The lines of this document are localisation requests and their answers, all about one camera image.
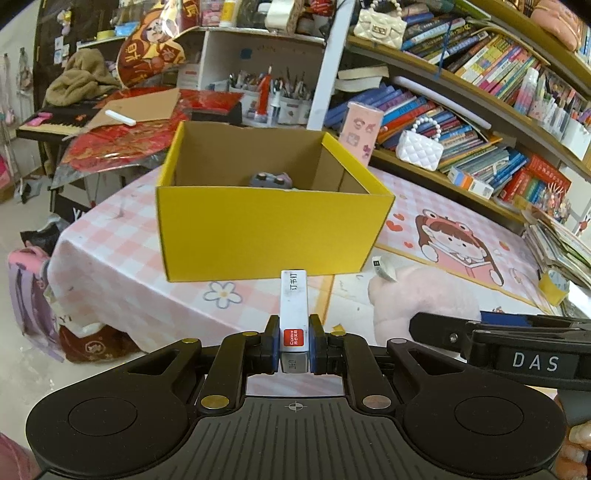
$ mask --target brown towel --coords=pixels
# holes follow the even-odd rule
[[[45,102],[67,106],[120,86],[107,70],[100,51],[83,48],[72,55],[64,73],[51,83],[45,93]]]

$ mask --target yellow cardboard box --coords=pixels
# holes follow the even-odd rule
[[[248,187],[287,172],[299,190]],[[169,281],[358,272],[394,196],[331,135],[179,125],[156,188]]]

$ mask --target pink plush toy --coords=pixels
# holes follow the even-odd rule
[[[412,340],[408,325],[418,312],[480,321],[478,302],[457,277],[426,265],[397,268],[395,277],[395,281],[381,277],[369,281],[378,345],[391,338]]]

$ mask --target pink box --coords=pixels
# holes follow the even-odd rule
[[[339,142],[367,167],[384,112],[357,102],[349,102],[347,107],[349,111],[340,132]]]

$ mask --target cardboard sheet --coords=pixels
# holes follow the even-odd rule
[[[86,128],[92,130],[93,128],[104,127],[105,125],[123,124],[123,122],[107,116],[105,114],[107,110],[113,110],[121,115],[132,118],[136,122],[166,120],[172,116],[179,96],[179,89],[173,88],[137,97],[111,100],[86,125]]]

